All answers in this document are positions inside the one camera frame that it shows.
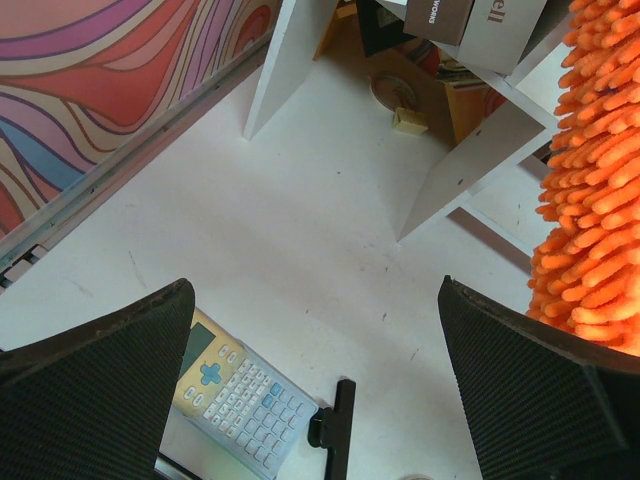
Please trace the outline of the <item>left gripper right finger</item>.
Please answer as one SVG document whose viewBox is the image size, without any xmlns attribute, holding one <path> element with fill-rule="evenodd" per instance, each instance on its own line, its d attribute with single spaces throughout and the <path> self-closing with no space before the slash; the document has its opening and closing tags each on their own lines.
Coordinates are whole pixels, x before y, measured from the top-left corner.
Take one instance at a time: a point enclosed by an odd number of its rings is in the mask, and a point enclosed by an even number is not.
<svg viewBox="0 0 640 480">
<path fill-rule="evenodd" d="M 439 317 L 485 479 L 636 479 L 639 360 L 446 276 Z"/>
</svg>

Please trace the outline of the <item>orange microfiber duster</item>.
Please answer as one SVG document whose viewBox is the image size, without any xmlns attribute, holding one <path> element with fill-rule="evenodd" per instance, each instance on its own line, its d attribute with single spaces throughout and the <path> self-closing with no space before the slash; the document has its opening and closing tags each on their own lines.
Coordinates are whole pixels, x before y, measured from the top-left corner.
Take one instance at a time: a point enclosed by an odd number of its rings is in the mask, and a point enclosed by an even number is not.
<svg viewBox="0 0 640 480">
<path fill-rule="evenodd" d="M 574 1 L 527 314 L 639 353 L 639 4 Z"/>
</svg>

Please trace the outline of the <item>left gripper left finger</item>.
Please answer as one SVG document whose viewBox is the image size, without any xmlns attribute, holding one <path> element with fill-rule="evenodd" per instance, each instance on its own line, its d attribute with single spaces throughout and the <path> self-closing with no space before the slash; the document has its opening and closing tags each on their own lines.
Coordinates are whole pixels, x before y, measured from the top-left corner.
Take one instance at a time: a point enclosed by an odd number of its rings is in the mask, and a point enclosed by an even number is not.
<svg viewBox="0 0 640 480">
<path fill-rule="evenodd" d="M 179 279 L 2 353 L 2 478 L 152 478 L 194 310 Z"/>
</svg>

